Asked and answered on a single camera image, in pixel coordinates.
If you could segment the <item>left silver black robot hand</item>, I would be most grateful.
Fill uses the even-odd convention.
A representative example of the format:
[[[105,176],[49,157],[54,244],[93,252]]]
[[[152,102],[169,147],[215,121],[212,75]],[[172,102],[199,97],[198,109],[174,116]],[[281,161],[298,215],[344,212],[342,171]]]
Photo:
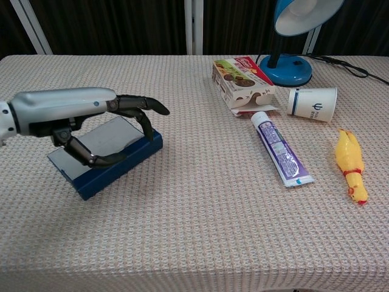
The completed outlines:
[[[79,139],[72,135],[83,122],[105,112],[135,118],[145,137],[154,139],[153,128],[146,110],[169,115],[169,109],[152,97],[116,94],[101,87],[51,89],[19,92],[10,101],[1,102],[1,145],[16,135],[47,137],[56,147],[90,168],[110,167],[125,160],[126,156],[113,153],[94,155]]]

